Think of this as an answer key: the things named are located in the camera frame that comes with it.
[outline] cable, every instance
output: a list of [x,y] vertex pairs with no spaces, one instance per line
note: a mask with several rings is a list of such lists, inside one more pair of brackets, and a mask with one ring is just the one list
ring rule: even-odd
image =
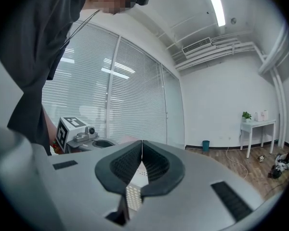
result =
[[77,28],[76,30],[72,33],[72,35],[66,39],[66,41],[64,42],[64,44],[60,47],[60,49],[62,49],[63,47],[65,47],[69,41],[93,18],[93,16],[95,16],[97,13],[99,13],[100,10],[95,11],[92,15],[90,15],[87,19],[85,19]]
[[244,166],[243,164],[241,164],[241,163],[239,163],[239,162],[236,162],[236,161],[234,161],[234,160],[231,160],[231,159],[227,156],[228,150],[229,150],[229,147],[228,147],[228,149],[227,149],[227,151],[226,151],[226,157],[227,157],[231,162],[240,164],[241,166],[243,166],[243,167],[245,168],[245,166]]
[[266,197],[266,196],[267,196],[271,191],[273,191],[276,187],[279,187],[279,186],[285,184],[286,181],[287,181],[287,180],[285,180],[283,183],[281,183],[281,184],[279,184],[279,185],[273,187],[270,191],[268,191],[268,193],[264,196],[264,199],[265,199],[265,197]]

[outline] person's arm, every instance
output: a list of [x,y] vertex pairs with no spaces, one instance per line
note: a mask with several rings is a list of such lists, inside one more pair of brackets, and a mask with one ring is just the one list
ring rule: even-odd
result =
[[48,130],[48,136],[49,136],[49,145],[52,147],[53,146],[53,141],[56,138],[57,128],[53,124],[53,122],[50,120],[50,118],[47,115],[44,107],[43,107],[43,111],[44,111],[44,116],[45,116],[45,120],[46,120],[46,124],[47,124],[47,130]]

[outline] white side table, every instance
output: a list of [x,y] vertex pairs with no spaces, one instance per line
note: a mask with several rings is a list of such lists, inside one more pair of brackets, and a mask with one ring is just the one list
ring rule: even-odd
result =
[[276,123],[276,120],[242,122],[242,124],[241,124],[241,147],[240,147],[241,151],[243,149],[243,135],[244,135],[244,131],[248,132],[250,134],[249,147],[247,149],[246,158],[250,157],[252,129],[253,128],[257,128],[257,127],[262,127],[261,147],[263,147],[263,127],[267,126],[267,125],[273,125],[272,142],[271,142],[271,148],[270,148],[270,154],[272,154],[273,147],[274,147],[275,130],[276,130],[275,129],[275,123]]

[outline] teal trash can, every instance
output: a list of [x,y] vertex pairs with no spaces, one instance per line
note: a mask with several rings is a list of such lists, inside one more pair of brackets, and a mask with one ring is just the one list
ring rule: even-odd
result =
[[202,142],[202,151],[208,152],[209,151],[210,141],[203,141]]

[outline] air conditioner vent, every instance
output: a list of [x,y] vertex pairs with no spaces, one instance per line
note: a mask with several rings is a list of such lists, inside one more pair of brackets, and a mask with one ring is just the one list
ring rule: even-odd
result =
[[196,43],[193,43],[189,46],[186,46],[184,47],[182,50],[183,50],[183,53],[185,55],[189,55],[191,53],[194,53],[198,50],[201,50],[203,48],[206,48],[206,47],[209,47],[209,46],[212,46],[212,42],[211,42],[211,39],[210,38],[205,38],[203,40],[200,40]]

